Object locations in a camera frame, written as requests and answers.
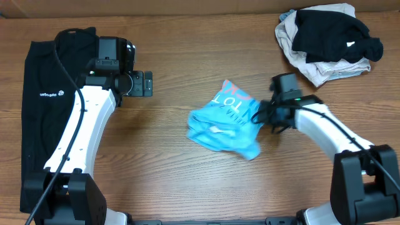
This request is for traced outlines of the light blue t-shirt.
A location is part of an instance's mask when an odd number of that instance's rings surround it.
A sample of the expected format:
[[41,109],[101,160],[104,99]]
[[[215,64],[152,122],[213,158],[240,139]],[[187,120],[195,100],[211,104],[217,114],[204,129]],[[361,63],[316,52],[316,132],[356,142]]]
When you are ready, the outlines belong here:
[[251,121],[260,102],[225,80],[203,108],[190,112],[187,137],[212,151],[230,151],[244,159],[256,158],[261,148],[256,138],[261,124]]

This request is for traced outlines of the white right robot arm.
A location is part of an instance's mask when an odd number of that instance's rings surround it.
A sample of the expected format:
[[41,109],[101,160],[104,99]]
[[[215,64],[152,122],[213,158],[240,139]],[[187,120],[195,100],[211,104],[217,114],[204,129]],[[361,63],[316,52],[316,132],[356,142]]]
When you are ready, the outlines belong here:
[[272,98],[251,118],[284,131],[297,129],[333,163],[329,202],[266,224],[366,224],[399,217],[399,166],[387,144],[376,146],[352,132],[315,95],[305,96],[295,74],[271,79]]

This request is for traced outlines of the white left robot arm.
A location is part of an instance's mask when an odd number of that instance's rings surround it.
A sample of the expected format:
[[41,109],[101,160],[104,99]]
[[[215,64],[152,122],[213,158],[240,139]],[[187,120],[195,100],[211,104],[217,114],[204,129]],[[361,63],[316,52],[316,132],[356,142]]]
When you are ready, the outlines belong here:
[[35,224],[131,224],[94,181],[104,128],[123,97],[150,97],[135,46],[94,29],[33,42],[24,65],[20,210]]

